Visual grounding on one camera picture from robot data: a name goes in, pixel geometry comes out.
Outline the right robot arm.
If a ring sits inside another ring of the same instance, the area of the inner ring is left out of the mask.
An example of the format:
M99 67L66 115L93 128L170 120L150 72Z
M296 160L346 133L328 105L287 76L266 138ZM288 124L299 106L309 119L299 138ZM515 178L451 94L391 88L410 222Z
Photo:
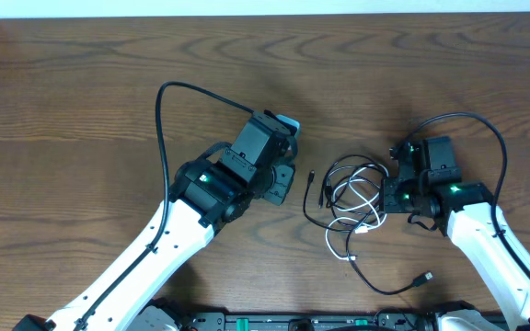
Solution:
M422 218L471 262L512 330L530 330L530 254L479 181L465 182L447 137L401 143L390 150L398 172L383 179L380 209Z

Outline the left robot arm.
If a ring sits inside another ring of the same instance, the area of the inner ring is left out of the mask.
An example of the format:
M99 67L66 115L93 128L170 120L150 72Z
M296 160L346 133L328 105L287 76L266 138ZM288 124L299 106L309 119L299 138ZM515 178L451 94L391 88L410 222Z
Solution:
M255 112L233 143L212 145L181 166L166 198L134 241L78 297L17 330L128 330L171 276L253 200L283 203L292 185L298 121Z

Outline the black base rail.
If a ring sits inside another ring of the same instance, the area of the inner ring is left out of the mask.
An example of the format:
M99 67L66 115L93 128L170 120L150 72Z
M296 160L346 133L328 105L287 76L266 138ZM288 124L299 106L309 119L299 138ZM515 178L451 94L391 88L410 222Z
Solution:
M415 314L388 307L365 314L229 314L186 312L172 302L152 301L128 327L130 330L302 331L375 325L390 330L438 330L435 313Z

